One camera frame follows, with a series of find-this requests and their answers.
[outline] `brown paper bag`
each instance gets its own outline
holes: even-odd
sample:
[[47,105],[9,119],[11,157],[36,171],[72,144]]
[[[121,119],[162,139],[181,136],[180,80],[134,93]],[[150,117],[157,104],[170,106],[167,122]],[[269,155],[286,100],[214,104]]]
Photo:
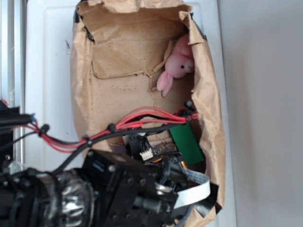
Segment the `brown paper bag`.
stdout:
[[[206,174],[219,186],[217,208],[224,206],[225,137],[220,96],[208,43],[191,18],[192,7],[179,0],[89,0],[77,6],[71,54],[71,87],[79,137],[118,122],[132,110],[155,106],[174,113],[189,99],[199,113],[200,146]],[[189,30],[195,71],[174,80],[166,98],[156,87],[175,41]],[[170,140],[167,132],[153,140]],[[120,138],[95,148],[111,151]],[[202,217],[197,210],[184,226],[204,226],[215,208]]]

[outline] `white flat cable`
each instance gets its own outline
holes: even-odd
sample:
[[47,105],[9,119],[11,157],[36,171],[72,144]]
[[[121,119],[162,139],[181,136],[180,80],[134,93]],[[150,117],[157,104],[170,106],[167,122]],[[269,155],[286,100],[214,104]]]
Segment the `white flat cable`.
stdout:
[[187,172],[189,179],[200,184],[199,186],[189,188],[178,192],[178,199],[174,209],[193,204],[207,198],[210,194],[209,178],[205,174],[183,168]]

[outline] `metal bolt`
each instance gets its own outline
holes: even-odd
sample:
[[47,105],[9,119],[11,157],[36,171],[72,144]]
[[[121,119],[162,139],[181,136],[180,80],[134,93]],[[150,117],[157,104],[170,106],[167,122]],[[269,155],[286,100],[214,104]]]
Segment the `metal bolt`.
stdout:
[[127,179],[128,185],[132,185],[133,183],[134,183],[134,179],[132,177]]
[[140,185],[141,185],[141,186],[144,186],[145,184],[146,184],[146,180],[145,180],[144,178],[141,179],[141,180],[140,180]]
[[10,155],[6,155],[5,159],[8,160],[8,161],[10,161],[11,160],[11,156]]
[[173,162],[173,163],[177,163],[177,162],[178,162],[178,159],[177,159],[176,157],[173,157],[173,158],[172,158],[172,162]]
[[94,152],[91,150],[91,151],[88,152],[87,155],[88,155],[89,157],[92,157],[92,156],[94,155]]
[[113,221],[117,221],[117,220],[118,220],[118,215],[112,214],[112,215],[111,215],[111,219],[112,219]]
[[131,219],[131,215],[130,215],[129,213],[126,213],[126,214],[124,215],[124,218],[125,218],[126,220],[129,220],[129,219]]
[[116,167],[114,165],[110,165],[108,167],[108,170],[112,173],[112,172],[114,172],[116,170]]

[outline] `black cable clip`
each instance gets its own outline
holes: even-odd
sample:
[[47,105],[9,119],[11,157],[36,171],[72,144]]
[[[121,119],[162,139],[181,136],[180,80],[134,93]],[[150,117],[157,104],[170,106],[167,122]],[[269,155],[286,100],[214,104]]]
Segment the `black cable clip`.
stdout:
[[87,143],[89,148],[91,148],[93,146],[93,141],[91,141],[91,139],[89,138],[88,135],[85,135],[82,138],[86,140],[86,143]]
[[41,137],[43,134],[46,134],[47,131],[50,129],[48,124],[44,124],[40,129],[39,129],[39,133],[38,136]]
[[110,132],[115,132],[116,131],[116,126],[113,123],[110,123],[107,127]]

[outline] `pink stuffed bunny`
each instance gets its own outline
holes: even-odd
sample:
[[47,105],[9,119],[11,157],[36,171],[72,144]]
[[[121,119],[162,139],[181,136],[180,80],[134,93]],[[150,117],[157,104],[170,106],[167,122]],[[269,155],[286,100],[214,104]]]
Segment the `pink stuffed bunny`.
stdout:
[[178,39],[172,54],[165,62],[165,71],[160,75],[157,89],[162,91],[162,96],[169,93],[174,78],[184,77],[194,70],[194,56],[189,43],[189,34]]

